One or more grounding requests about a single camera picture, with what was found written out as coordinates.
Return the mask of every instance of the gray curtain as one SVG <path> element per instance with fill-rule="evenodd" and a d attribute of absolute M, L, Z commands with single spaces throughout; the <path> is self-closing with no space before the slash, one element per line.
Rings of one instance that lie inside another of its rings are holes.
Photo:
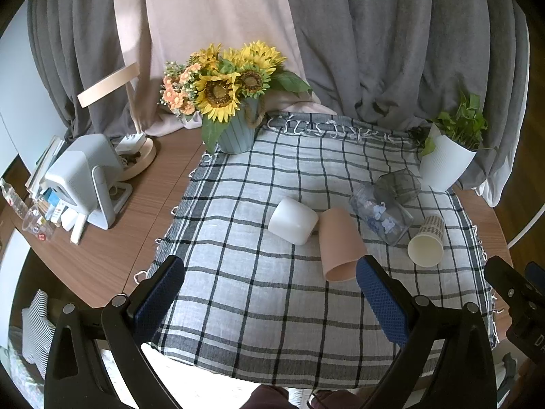
<path fill-rule="evenodd" d="M 40 77 L 67 126 L 68 139 L 134 133 L 120 88 L 82 108 L 77 95 L 125 65 L 113 0 L 29 0 L 28 29 Z"/>
<path fill-rule="evenodd" d="M 305 74 L 337 113 L 405 130 L 481 96 L 484 146 L 460 179 L 479 186 L 516 146 L 524 115 L 524 13 L 514 0 L 288 0 Z"/>

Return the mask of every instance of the blue gripper pad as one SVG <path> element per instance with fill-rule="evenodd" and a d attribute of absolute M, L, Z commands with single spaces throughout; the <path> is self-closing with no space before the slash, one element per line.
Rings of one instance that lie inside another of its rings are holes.
<path fill-rule="evenodd" d="M 155 287 L 149 291 L 134 315 L 133 339 L 137 346 L 151 341 L 184 283 L 185 266 L 183 260 L 170 255 L 167 261 L 172 262 L 172 264 L 166 271 L 163 272 L 159 268 L 152 278 L 144 280 L 153 281 L 156 275 L 160 276 Z"/>
<path fill-rule="evenodd" d="M 542 295 L 545 295 L 545 270 L 535 261 L 531 261 L 526 265 L 524 277 L 532 283 Z"/>
<path fill-rule="evenodd" d="M 372 258 L 376 267 L 371 266 L 367 257 Z M 409 340 L 408 317 L 375 269 L 382 270 L 382 267 L 372 256 L 366 255 L 360 258 L 356 264 L 356 280 L 382 326 L 386 338 L 403 347 Z"/>

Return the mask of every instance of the clear plastic cup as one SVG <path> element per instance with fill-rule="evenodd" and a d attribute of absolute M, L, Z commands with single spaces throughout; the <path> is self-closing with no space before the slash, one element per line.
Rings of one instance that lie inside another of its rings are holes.
<path fill-rule="evenodd" d="M 54 229 L 44 218 L 37 205 L 30 209 L 23 220 L 23 230 L 30 232 L 40 241 L 49 241 L 53 237 Z"/>
<path fill-rule="evenodd" d="M 375 188 L 390 192 L 394 200 L 404 205 L 418 197 L 422 186 L 410 170 L 401 169 L 381 175 Z"/>
<path fill-rule="evenodd" d="M 413 221 L 412 215 L 393 199 L 390 192 L 375 189 L 368 182 L 356 187 L 349 203 L 369 229 L 389 246 L 397 244 Z"/>

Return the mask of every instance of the white wall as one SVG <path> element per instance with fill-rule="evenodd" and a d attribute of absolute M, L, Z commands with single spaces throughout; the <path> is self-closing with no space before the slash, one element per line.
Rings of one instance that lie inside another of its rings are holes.
<path fill-rule="evenodd" d="M 38 75 L 28 39 L 25 1 L 0 38 L 0 115 L 15 149 L 29 170 L 53 135 L 64 126 Z M 4 144 L 0 131 L 0 151 Z"/>
<path fill-rule="evenodd" d="M 17 150 L 13 146 L 12 139 L 9 138 L 2 118 L 0 118 L 0 177 L 15 157 L 17 157 Z"/>

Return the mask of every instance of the striped cloth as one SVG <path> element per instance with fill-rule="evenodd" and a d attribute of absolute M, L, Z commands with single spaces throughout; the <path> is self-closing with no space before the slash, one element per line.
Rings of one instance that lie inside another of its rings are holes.
<path fill-rule="evenodd" d="M 55 326 L 47 319 L 47 294 L 38 289 L 30 307 L 21 311 L 23 317 L 23 358 L 35 364 L 45 379 L 47 360 Z"/>
<path fill-rule="evenodd" d="M 317 212 L 352 212 L 348 200 L 357 183 L 404 168 L 418 174 L 418 164 L 407 135 L 319 114 L 271 118 L 251 151 L 203 158 L 149 270 L 152 275 L 169 254 L 187 269 L 153 346 L 260 383 L 329 389 L 377 383 L 399 347 L 386 339 L 356 281 L 324 281 L 315 233 L 293 246 L 266 224 L 285 196 Z M 458 198 L 424 186 L 405 207 L 414 223 L 395 247 L 358 218 L 369 252 L 411 294 L 447 307 L 477 303 L 493 344 L 491 290 Z M 445 256 L 435 268 L 420 268 L 408 258 L 407 244 L 425 217 L 437 213 L 446 223 Z"/>

